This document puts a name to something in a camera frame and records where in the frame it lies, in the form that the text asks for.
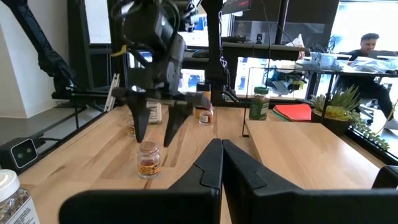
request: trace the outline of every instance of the green bottle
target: green bottle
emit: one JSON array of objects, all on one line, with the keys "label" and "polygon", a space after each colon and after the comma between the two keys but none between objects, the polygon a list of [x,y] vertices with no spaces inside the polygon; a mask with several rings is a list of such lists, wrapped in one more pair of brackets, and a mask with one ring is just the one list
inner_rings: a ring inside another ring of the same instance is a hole
[{"label": "green bottle", "polygon": [[255,87],[254,96],[251,98],[249,119],[255,121],[265,121],[267,119],[269,98],[267,97],[269,90],[266,87]]}]

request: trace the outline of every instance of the succulent plant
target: succulent plant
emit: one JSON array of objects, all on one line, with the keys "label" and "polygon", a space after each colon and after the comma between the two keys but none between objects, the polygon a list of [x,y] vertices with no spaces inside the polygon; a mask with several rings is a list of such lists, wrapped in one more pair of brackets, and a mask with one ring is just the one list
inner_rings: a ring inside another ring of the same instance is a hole
[{"label": "succulent plant", "polygon": [[[342,89],[337,90],[337,92],[331,96],[328,106],[326,107],[325,117],[328,119],[335,119],[339,121],[352,121],[352,127],[359,131],[364,137],[372,141],[374,144],[378,145],[383,151],[387,151],[390,146],[386,140],[381,139],[380,135],[366,125],[366,123],[361,119],[361,115],[355,112],[360,104],[358,100],[358,87],[351,86],[345,91]],[[314,113],[321,115],[323,107],[325,105],[326,97],[324,95],[311,96],[311,103],[315,109]]]}]

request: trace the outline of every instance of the wooden tabletop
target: wooden tabletop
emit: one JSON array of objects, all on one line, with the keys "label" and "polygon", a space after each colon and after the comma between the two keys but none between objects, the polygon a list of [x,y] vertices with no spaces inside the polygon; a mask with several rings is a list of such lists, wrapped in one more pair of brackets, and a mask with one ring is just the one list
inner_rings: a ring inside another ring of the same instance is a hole
[{"label": "wooden tabletop", "polygon": [[[70,196],[89,189],[167,189],[180,178],[213,138],[230,139],[251,155],[250,139],[242,138],[243,110],[215,108],[215,122],[200,125],[189,117],[171,145],[162,147],[167,124],[147,128],[146,140],[160,146],[162,169],[153,180],[138,177],[136,150],[139,145],[126,132],[127,109],[116,108],[77,134],[20,175],[29,189],[41,224],[58,223],[58,210]],[[225,196],[221,223],[231,223]]]},{"label": "wooden tabletop", "polygon": [[379,169],[321,124],[247,121],[258,159],[303,189],[370,189]]}]

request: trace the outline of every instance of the man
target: man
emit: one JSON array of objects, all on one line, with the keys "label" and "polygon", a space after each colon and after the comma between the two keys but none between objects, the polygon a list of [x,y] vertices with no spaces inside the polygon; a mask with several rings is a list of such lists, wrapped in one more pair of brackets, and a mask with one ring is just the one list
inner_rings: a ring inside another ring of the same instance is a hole
[{"label": "man", "polygon": [[[348,52],[348,55],[351,55],[350,61],[355,60],[357,57],[367,57],[370,51],[374,50],[377,40],[379,39],[378,34],[365,34],[361,38],[361,48],[359,50],[353,50]],[[381,111],[384,113],[384,116],[388,119],[391,111],[392,111],[392,103],[390,100],[390,94],[386,88],[382,85],[375,83],[373,77],[349,77],[349,76],[341,76],[341,83],[344,87],[348,88],[352,85],[358,86],[359,97],[360,98],[369,98],[369,99],[377,99]],[[386,129],[398,130],[398,122],[394,119],[394,116],[391,116],[389,121],[387,122]]]}]

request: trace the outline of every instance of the red paper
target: red paper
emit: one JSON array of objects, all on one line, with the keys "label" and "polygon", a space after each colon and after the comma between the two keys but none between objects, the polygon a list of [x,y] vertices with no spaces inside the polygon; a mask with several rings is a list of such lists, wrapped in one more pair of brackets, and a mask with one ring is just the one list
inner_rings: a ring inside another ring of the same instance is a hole
[{"label": "red paper", "polygon": [[299,105],[276,105],[279,113],[292,121],[311,121],[311,107],[308,104]]}]

